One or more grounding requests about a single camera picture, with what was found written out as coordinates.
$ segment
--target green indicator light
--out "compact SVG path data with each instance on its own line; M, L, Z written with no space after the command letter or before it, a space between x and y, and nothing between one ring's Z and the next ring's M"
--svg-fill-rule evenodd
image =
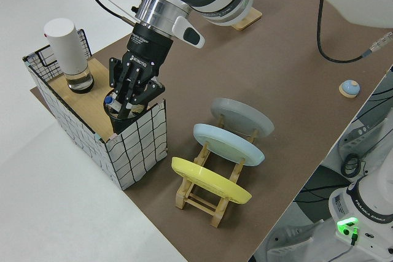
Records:
M337 222L337 226L348 225L349 223L356 224L357 222L359 222L359 221L356 217L351 217L351 218L347 218L347 219Z
M345 234L347 236L349 234L347 227L353 226L358 222L359 222L359 220L356 217L347 218L347 219L337 222L337 229L339 232L341 232L342 234Z

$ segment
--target brown tabletop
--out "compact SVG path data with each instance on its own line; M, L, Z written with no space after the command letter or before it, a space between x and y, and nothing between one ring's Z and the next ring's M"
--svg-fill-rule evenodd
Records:
M177 40L161 67L168 157L125 193L187 260L247 261L390 68L391 48L352 64L323 59L316 45L318 4L255 0L263 17L242 32L214 26L194 13L190 21L206 45L199 50ZM334 58L360 55L386 31L349 24L325 5L322 45ZM127 40L94 56L107 65L110 56L124 54ZM338 91L347 79L361 86L355 99ZM191 161L197 156L201 147L193 126L216 123L209 108L217 97L249 104L275 125L270 136L255 142L266 160L245 167L238 180L253 197L245 205L231 203L218 229L209 225L210 215L192 206L175 207L181 178L170 167L172 156ZM226 176L233 169L214 155L206 167Z

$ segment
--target fabric storage basket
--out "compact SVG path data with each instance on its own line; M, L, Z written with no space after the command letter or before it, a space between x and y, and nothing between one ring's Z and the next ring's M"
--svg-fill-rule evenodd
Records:
M85 55L90 58L85 33L79 30L78 34ZM49 85L51 79L63 75L49 45L25 56L23 61L61 127L119 188L125 190L166 157L165 101L151 107L121 134L105 142Z

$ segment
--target white table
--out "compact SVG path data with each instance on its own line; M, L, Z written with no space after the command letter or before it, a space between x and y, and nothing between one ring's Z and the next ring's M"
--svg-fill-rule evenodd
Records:
M2 261L185 261L29 92L35 85L21 60L48 44L43 27L56 17L83 28L92 52L132 27L94 0L0 3Z

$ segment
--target small wooden block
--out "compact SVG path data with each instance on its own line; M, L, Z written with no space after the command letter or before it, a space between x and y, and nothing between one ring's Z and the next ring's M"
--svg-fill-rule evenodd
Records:
M94 86L88 93L72 92L64 75L52 79L49 85L106 142L113 135L111 120L103 107L104 98L111 91L109 71L95 58L88 61L88 66L94 78Z
M238 31L242 31L246 29L248 26L255 23L261 17L262 17L262 13L259 10L256 10L255 8L251 7L251 10L248 13L248 15L244 19L242 19L239 23L232 25L232 27L234 27Z

